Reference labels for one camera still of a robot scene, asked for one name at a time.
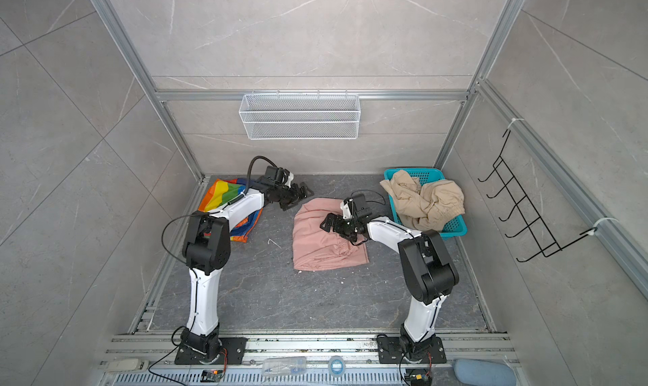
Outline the pink shorts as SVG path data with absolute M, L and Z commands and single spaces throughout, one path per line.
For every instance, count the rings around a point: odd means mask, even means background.
M 365 245 L 354 246 L 320 225 L 329 213 L 341 215 L 342 200 L 316 198 L 295 215 L 293 229 L 293 263 L 297 271 L 331 271 L 369 263 Z

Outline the rainbow striped shorts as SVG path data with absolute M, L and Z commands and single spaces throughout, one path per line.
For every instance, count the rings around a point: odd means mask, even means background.
M 200 212 L 209 212 L 234 200 L 237 195 L 243 192 L 246 186 L 244 178 L 230 180 L 217 179 L 202 198 L 198 207 Z M 232 242 L 247 242 L 252 230 L 257 225 L 263 210 L 256 210 L 244 218 L 238 225 L 231 229 Z

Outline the beige shorts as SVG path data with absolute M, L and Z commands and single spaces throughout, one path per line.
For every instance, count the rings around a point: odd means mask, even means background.
M 465 214 L 464 194 L 452 180 L 441 179 L 421 184 L 420 178 L 398 170 L 380 182 L 394 202 L 396 213 L 405 227 L 427 232 L 442 232 L 445 225 Z

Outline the teal plastic laundry basket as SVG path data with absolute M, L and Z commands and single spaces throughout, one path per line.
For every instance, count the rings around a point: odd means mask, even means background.
M 440 170 L 435 168 L 390 168 L 384 171 L 383 180 L 392 178 L 393 174 L 396 173 L 396 171 L 398 170 L 404 170 L 408 172 L 412 177 L 420 178 L 421 184 L 430 183 L 441 179 L 446 179 L 444 174 Z M 389 203 L 391 206 L 391 213 L 393 214 L 393 220 L 396 223 L 401 224 L 401 221 L 395 210 L 394 202 L 392 201 L 390 196 L 389 196 Z M 461 237 L 466 233 L 467 233 L 467 226 L 463 220 L 463 215 L 459 215 L 458 217 L 451 220 L 449 223 L 445 225 L 443 231 L 439 232 L 439 234 L 442 235 L 442 237 Z

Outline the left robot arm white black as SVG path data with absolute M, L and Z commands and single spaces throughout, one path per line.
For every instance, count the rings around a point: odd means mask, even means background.
M 218 296 L 220 277 L 231 257 L 231 232 L 247 217 L 265 206 L 278 204 L 289 210 L 313 195 L 304 183 L 266 156 L 252 158 L 245 184 L 229 195 L 229 183 L 218 181 L 211 193 L 220 204 L 208 202 L 186 215 L 187 231 L 178 258 L 191 278 L 190 314 L 182 327 L 175 363 L 213 364 L 226 361 L 229 342 L 219 338 Z

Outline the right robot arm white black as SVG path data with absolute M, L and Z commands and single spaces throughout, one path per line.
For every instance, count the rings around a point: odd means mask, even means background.
M 435 324 L 444 301 L 459 283 L 459 274 L 441 235 L 375 215 L 364 195 L 343 200 L 340 210 L 328 214 L 320 229 L 334 232 L 354 246 L 374 241 L 395 251 L 411 295 L 399 336 L 376 337 L 380 362 L 446 363 L 446 350 L 436 335 Z

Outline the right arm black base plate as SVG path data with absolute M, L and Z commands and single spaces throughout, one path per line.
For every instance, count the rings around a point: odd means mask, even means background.
M 428 340 L 413 343 L 405 335 L 389 337 L 380 334 L 376 337 L 379 362 L 388 363 L 428 363 L 445 364 L 447 355 L 442 340 L 433 335 Z

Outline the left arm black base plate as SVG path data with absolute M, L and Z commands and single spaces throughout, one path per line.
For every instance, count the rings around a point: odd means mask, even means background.
M 228 364 L 242 364 L 248 338 L 232 337 L 220 339 L 219 341 L 220 347 L 217 348 L 217 352 L 214 352 L 209 357 L 192 350 L 188 346 L 181 345 L 175 355 L 175 365 L 219 365 L 224 364 L 225 360 L 228 361 Z

